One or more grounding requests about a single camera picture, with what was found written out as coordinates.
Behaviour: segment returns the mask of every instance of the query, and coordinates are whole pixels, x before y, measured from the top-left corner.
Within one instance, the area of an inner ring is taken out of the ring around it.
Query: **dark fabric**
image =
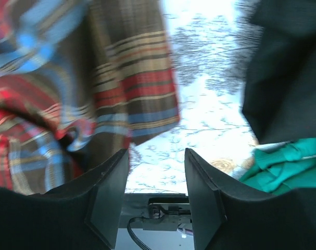
[[[260,144],[316,138],[316,0],[262,0],[243,114]]]
[[[0,249],[114,249],[128,172],[123,149],[46,194],[0,187]]]
[[[215,210],[207,210],[206,204],[213,195],[205,189],[210,189],[212,194],[220,191],[219,213],[226,216],[207,247],[196,250],[316,250],[316,189],[295,189],[274,196],[213,168],[191,149],[186,150],[185,159],[191,213],[202,214],[206,221],[217,217]],[[197,182],[190,185],[191,179]],[[205,189],[198,188],[199,182],[204,183]],[[192,200],[199,204],[196,211]],[[205,238],[203,233],[197,234],[197,229],[193,228],[195,245]]]

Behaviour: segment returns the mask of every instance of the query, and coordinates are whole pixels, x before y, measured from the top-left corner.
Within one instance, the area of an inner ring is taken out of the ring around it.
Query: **cloth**
[[[316,0],[262,0],[243,114],[260,144],[316,138]]]
[[[178,121],[156,0],[0,0],[0,186],[45,193]]]
[[[316,138],[288,143],[271,153],[255,150],[255,164],[240,181],[273,194],[316,188]]]

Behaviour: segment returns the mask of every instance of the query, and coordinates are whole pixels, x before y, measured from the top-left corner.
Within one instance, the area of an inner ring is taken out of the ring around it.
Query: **teal fabric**
[[[272,153],[255,150],[255,164],[240,181],[273,194],[316,188],[316,138],[286,144]]]

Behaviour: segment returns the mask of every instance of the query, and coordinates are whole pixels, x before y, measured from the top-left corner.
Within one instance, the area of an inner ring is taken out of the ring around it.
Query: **gray surface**
[[[152,250],[194,250],[192,236],[182,238],[179,232],[144,231],[134,229],[137,237]],[[132,241],[127,229],[119,229],[115,250],[140,250]]]

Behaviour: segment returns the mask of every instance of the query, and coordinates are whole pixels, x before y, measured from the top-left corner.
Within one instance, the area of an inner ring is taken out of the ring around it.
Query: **plaid fabric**
[[[44,193],[178,121],[157,0],[0,0],[0,186]]]

